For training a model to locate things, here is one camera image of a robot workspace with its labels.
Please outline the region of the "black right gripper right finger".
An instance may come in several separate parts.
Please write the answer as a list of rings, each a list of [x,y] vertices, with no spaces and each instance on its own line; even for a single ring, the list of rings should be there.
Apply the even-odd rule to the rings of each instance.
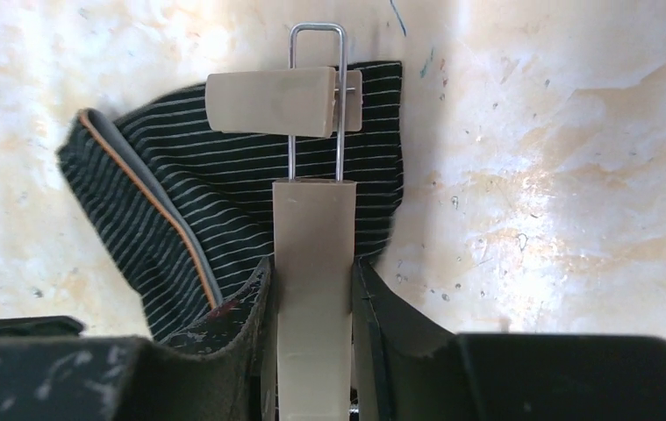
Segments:
[[[352,268],[361,420],[666,420],[666,339],[452,333]]]

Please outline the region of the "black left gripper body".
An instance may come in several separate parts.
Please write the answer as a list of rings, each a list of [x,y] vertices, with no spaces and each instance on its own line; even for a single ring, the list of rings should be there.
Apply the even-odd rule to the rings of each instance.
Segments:
[[[85,325],[70,316],[0,318],[0,337],[79,336]]]

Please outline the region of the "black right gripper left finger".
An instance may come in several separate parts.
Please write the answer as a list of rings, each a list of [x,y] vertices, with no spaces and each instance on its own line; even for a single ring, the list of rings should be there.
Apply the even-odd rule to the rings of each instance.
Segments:
[[[273,420],[269,259],[216,310],[159,343],[0,337],[0,420]]]

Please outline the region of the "black striped garment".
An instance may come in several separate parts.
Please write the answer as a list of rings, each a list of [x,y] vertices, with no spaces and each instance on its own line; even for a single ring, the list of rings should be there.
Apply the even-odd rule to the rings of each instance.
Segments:
[[[162,343],[210,312],[197,256],[231,296],[272,254],[272,184],[288,172],[284,136],[214,131],[204,93],[191,85],[117,119],[83,109],[58,150],[64,178]]]

